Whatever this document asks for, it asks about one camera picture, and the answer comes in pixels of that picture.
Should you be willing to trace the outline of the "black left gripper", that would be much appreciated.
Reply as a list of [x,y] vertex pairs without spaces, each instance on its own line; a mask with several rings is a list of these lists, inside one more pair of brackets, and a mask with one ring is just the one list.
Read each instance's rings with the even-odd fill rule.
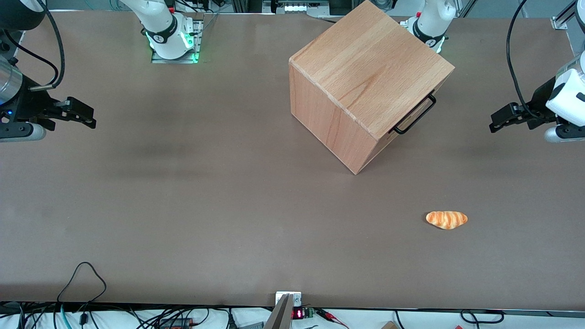
[[532,95],[532,99],[524,107],[518,103],[509,103],[503,107],[503,115],[492,114],[489,125],[491,133],[497,133],[504,127],[527,123],[530,130],[537,129],[543,124],[557,123],[556,114],[547,107],[547,102],[554,89],[555,77],[552,77],[538,87]]

